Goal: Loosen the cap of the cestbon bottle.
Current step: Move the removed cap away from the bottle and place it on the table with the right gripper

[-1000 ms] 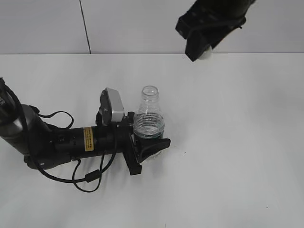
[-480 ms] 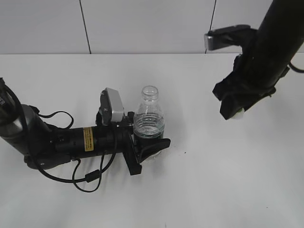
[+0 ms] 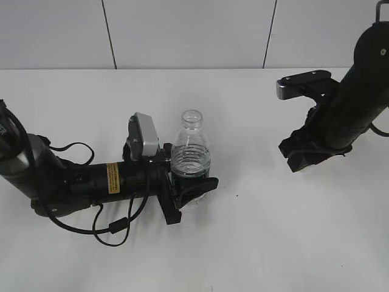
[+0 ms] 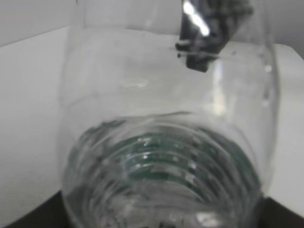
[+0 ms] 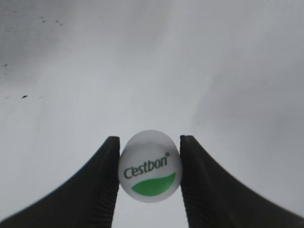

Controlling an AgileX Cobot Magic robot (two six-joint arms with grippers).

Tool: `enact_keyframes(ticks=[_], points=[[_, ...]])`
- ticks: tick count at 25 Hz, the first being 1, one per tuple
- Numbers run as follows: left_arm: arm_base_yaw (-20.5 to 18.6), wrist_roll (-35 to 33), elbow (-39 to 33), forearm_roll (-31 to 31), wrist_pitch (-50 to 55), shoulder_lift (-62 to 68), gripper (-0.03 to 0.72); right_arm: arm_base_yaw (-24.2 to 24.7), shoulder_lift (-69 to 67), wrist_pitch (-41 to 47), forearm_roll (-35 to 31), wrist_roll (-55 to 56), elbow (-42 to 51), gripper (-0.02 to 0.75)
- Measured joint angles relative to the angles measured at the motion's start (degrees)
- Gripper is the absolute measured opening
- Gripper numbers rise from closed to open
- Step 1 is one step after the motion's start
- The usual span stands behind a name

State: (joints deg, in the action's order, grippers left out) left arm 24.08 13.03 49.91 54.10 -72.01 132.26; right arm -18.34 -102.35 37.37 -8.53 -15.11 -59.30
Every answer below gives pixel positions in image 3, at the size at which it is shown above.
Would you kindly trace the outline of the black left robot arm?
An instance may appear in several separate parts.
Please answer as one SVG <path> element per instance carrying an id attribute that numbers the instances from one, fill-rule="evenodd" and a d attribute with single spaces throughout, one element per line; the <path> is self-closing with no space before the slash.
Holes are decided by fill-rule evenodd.
<path id="1" fill-rule="evenodd" d="M 156 196 L 166 222 L 176 224 L 183 206 L 218 186 L 207 175 L 171 182 L 171 144 L 159 145 L 152 118 L 142 113 L 129 119 L 120 162 L 77 164 L 57 151 L 48 138 L 27 133 L 1 105 L 1 176 L 42 217 L 59 219 L 97 204 Z"/>

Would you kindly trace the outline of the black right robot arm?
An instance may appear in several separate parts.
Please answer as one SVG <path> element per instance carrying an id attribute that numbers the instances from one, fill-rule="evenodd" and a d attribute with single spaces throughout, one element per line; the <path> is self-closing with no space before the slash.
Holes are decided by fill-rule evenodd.
<path id="1" fill-rule="evenodd" d="M 326 70 L 277 81 L 280 100 L 305 96 L 315 102 L 304 125 L 278 146 L 292 172 L 346 155 L 353 142 L 368 130 L 388 136 L 373 124 L 388 108 L 388 22 L 380 18 L 384 4 L 377 2 L 375 21 L 358 39 L 354 64 L 340 82 Z"/>

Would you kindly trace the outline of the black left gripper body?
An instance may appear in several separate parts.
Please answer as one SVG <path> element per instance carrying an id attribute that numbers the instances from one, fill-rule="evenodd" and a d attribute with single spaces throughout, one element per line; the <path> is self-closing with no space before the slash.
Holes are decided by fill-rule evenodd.
<path id="1" fill-rule="evenodd" d="M 174 191 L 171 185 L 171 143 L 164 143 L 158 148 L 155 156 L 150 158 L 151 188 L 153 195 L 157 196 L 167 225 L 181 222 L 182 213 L 176 207 Z"/>

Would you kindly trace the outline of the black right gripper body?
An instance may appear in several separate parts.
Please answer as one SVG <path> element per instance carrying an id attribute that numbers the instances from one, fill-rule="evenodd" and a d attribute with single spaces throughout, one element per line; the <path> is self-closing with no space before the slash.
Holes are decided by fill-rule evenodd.
<path id="1" fill-rule="evenodd" d="M 339 83 L 332 78 L 326 78 L 314 82 L 306 82 L 299 86 L 299 93 L 312 99 L 315 106 L 312 107 L 306 116 L 304 123 L 304 152 L 309 158 L 331 158 L 333 156 L 345 156 L 353 147 L 351 145 L 340 149 L 331 148 L 326 145 L 322 138 L 321 120 L 325 116 L 332 100 L 337 94 Z"/>

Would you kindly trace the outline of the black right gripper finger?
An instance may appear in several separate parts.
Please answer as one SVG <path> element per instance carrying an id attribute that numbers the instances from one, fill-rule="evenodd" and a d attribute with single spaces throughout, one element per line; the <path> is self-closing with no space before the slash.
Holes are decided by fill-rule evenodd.
<path id="1" fill-rule="evenodd" d="M 288 138 L 281 141 L 278 148 L 284 158 L 290 158 L 296 154 L 319 153 L 322 151 L 322 146 L 306 127 L 294 130 Z"/>
<path id="2" fill-rule="evenodd" d="M 317 165 L 337 154 L 330 150 L 292 150 L 287 153 L 287 164 L 295 173 L 311 165 Z"/>

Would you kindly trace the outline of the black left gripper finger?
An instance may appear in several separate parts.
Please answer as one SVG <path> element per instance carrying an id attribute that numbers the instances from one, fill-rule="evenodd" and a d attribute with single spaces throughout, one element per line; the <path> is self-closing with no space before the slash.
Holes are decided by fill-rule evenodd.
<path id="1" fill-rule="evenodd" d="M 177 208 L 181 209 L 191 201 L 215 190 L 218 186 L 218 178 L 199 177 L 180 181 L 177 189 Z"/>

